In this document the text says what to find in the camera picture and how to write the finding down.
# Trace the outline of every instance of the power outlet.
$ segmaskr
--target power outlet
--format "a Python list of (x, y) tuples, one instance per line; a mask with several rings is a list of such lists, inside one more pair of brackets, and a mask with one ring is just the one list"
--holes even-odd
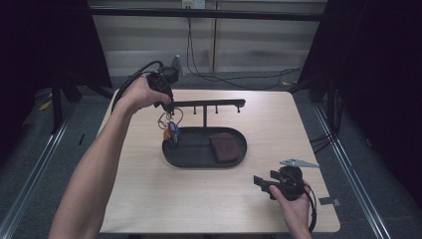
[(194, 9), (205, 9), (205, 0), (194, 0), (193, 1)]
[(182, 0), (182, 8), (183, 9), (193, 9), (193, 1), (194, 0)]

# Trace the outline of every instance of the white wall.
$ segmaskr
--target white wall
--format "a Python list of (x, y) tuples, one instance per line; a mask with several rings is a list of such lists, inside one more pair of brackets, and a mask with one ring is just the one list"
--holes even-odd
[[(181, 8), (181, 0), (89, 0), (89, 3)], [(238, 11), (321, 13), (324, 6), (323, 0), (206, 1), (207, 9)], [(132, 74), (153, 60), (169, 64), (176, 54), (186, 66), (187, 18), (94, 16), (94, 19), (112, 77)], [(308, 55), (317, 29), (317, 22), (200, 18), (192, 18), (191, 22), (194, 58), (201, 72), (280, 71), (299, 67)]]

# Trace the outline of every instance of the table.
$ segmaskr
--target table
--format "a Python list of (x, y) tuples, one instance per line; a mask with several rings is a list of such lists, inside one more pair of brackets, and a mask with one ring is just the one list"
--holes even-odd
[[(245, 159), (232, 168), (179, 168), (165, 159), (162, 108), (142, 109), (130, 123), (102, 233), (217, 234), (287, 232), (277, 201), (253, 183), (270, 178), (281, 159), (316, 163), (301, 117), (289, 93), (174, 90), (179, 101), (245, 99), (240, 108), (208, 109), (208, 126), (240, 131), (248, 142)], [(183, 108), (179, 126), (202, 126), (202, 109)], [(109, 109), (105, 114), (106, 122)], [(303, 168), (316, 198), (329, 197), (317, 168)], [(339, 222), (332, 205), (317, 206), (315, 232), (335, 232)]]

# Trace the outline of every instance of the black tray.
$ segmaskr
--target black tray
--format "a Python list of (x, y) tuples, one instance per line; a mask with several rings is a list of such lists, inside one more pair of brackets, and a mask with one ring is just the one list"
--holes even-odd
[[(209, 137), (220, 132), (228, 132), (234, 136), (239, 145), (239, 156), (230, 162), (217, 162), (210, 145)], [(245, 158), (248, 145), (245, 137), (230, 127), (181, 127), (178, 145), (170, 147), (162, 144), (165, 159), (177, 167), (221, 168), (233, 167)]]

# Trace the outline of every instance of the person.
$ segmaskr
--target person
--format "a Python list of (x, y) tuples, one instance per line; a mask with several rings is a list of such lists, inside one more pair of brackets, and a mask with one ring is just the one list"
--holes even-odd
[[(170, 103), (168, 95), (153, 91), (145, 76), (136, 79), (116, 103), (105, 126), (78, 163), (57, 208), (49, 238), (97, 238), (114, 186), (118, 162), (133, 114), (155, 102)], [(271, 188), (294, 238), (311, 238), (309, 202), (288, 201), (277, 187)]]

